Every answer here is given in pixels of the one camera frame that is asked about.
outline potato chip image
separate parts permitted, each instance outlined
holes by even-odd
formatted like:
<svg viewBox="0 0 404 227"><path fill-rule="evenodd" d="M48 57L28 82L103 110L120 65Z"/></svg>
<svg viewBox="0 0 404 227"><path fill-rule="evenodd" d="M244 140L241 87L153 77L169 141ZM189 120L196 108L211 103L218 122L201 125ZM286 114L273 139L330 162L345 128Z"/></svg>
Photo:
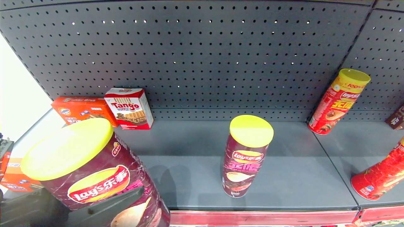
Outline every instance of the potato chip image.
<svg viewBox="0 0 404 227"><path fill-rule="evenodd" d="M233 182L245 181L248 178L255 176L255 175L247 175L241 172L228 172L226 175L227 178Z"/></svg>
<svg viewBox="0 0 404 227"><path fill-rule="evenodd" d="M111 222L111 227L128 227L137 226L143 217L143 213L147 208L150 201L149 197L146 202L129 207L128 209L119 213Z"/></svg>

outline lay's logo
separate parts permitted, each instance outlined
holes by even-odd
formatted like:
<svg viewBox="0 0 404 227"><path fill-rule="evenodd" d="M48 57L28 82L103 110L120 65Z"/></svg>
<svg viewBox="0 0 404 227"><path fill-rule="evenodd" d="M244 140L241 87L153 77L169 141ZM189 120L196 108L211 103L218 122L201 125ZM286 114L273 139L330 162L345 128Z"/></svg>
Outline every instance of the lay's logo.
<svg viewBox="0 0 404 227"><path fill-rule="evenodd" d="M70 199L77 203L95 202L106 199L125 189L130 181L130 172L126 166L117 165L104 169L74 183L67 190Z"/></svg>
<svg viewBox="0 0 404 227"><path fill-rule="evenodd" d="M341 100L345 101L345 102L354 102L360 96L361 92L362 92L362 89L351 89L351 90L345 91L341 95Z"/></svg>
<svg viewBox="0 0 404 227"><path fill-rule="evenodd" d="M264 158L263 153L243 150L234 151L232 156L236 162L248 164L261 162Z"/></svg>

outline gray metal shelf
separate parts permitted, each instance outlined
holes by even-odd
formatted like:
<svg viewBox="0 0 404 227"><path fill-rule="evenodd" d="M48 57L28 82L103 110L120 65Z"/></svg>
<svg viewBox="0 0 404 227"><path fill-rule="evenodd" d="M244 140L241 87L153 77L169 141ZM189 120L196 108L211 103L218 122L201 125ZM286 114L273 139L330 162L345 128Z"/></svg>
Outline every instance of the gray metal shelf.
<svg viewBox="0 0 404 227"><path fill-rule="evenodd" d="M164 202L182 210L351 210L339 173L302 122L273 122L275 137L243 198L227 196L221 168L227 121L155 121L151 130L116 132L138 154Z"/></svg>
<svg viewBox="0 0 404 227"><path fill-rule="evenodd" d="M392 130L384 122L340 122L328 135L316 135L363 208L404 205L404 184L398 184L379 200L370 201L358 195L350 183L352 174L384 159L402 136L404 131Z"/></svg>

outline orange snack box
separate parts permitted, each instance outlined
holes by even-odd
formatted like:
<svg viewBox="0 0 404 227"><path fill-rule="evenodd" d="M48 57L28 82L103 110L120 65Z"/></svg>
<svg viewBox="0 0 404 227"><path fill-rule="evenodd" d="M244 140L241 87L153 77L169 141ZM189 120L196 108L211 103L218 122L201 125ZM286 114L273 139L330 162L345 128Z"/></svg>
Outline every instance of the orange snack box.
<svg viewBox="0 0 404 227"><path fill-rule="evenodd" d="M118 122L104 98L59 97L51 105L67 124L90 118L105 118L113 127L118 127Z"/></svg>
<svg viewBox="0 0 404 227"><path fill-rule="evenodd" d="M21 172L21 160L22 158L9 159L6 172L0 184L11 191L31 192L43 188L39 181L31 179Z"/></svg>

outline pegboard back panel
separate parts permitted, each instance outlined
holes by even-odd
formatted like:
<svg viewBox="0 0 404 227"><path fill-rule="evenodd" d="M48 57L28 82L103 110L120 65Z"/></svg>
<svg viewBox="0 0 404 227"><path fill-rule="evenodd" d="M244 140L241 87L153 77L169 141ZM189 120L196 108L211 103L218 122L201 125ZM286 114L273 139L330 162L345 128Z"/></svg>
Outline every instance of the pegboard back panel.
<svg viewBox="0 0 404 227"><path fill-rule="evenodd" d="M369 7L293 1L123 1L1 12L2 35L58 96L143 87L152 108L309 109Z"/></svg>
<svg viewBox="0 0 404 227"><path fill-rule="evenodd" d="M404 100L404 13L374 10L343 67L371 77L353 110L396 110Z"/></svg>
<svg viewBox="0 0 404 227"><path fill-rule="evenodd" d="M91 2L94 0L0 0L0 11L17 8L45 6L52 4L66 4L75 2Z"/></svg>
<svg viewBox="0 0 404 227"><path fill-rule="evenodd" d="M156 120L230 121L242 114L255 115L268 121L304 122L311 117L309 109L152 109Z"/></svg>
<svg viewBox="0 0 404 227"><path fill-rule="evenodd" d="M404 11L404 2L402 0L378 0L376 8Z"/></svg>

